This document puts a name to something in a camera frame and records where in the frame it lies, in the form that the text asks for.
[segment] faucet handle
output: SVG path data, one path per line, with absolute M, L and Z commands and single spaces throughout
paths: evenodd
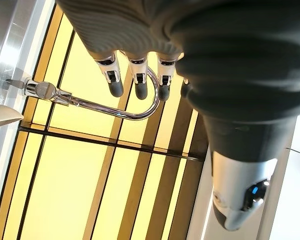
M 47 81 L 37 82 L 27 78 L 24 82 L 23 95 L 51 101 L 57 104 L 69 106 L 72 93 L 56 88 Z

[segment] glowing yellow wall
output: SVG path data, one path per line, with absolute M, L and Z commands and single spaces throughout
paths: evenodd
M 131 240 L 145 239 L 166 156 L 153 154 L 146 175 Z
M 117 239 L 138 155 L 134 150 L 115 150 L 92 240 Z
M 25 240 L 83 237 L 106 146 L 47 137 L 23 231 Z

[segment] white wall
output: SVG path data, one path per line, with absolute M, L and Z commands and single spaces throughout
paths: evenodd
M 300 116 L 291 148 L 300 152 Z M 270 240 L 300 240 L 300 153 L 290 151 Z

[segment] stainless steel surface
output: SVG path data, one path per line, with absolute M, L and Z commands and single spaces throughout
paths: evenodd
M 9 84 L 6 79 L 12 78 L 20 69 L 20 59 L 24 37 L 32 18 L 36 0 L 0 0 L 0 104 L 4 105 L 10 98 Z
M 127 111 L 119 110 L 109 106 L 104 106 L 95 102 L 87 101 L 75 96 L 72 96 L 70 92 L 63 91 L 56 88 L 49 82 L 36 82 L 32 79 L 26 79 L 23 85 L 23 94 L 29 97 L 35 97 L 43 100 L 48 100 L 57 104 L 74 105 L 76 107 L 82 107 L 85 109 L 97 111 L 100 113 L 112 115 L 122 119 L 128 120 L 143 120 L 150 117 L 158 108 L 160 100 L 158 95 L 159 80 L 148 67 L 147 74 L 150 77 L 154 87 L 153 103 L 148 110 L 142 113 L 130 113 Z
M 129 59 L 129 67 L 133 75 L 133 81 L 135 84 L 145 84 L 147 82 L 147 68 L 148 60 L 147 56 L 140 59 Z M 138 75 L 142 74 L 142 82 L 139 82 Z

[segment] blue light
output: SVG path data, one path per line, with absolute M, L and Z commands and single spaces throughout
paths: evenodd
M 258 191 L 258 187 L 255 186 L 254 189 L 252 190 L 252 193 L 253 193 L 253 194 L 256 194 L 257 191 Z

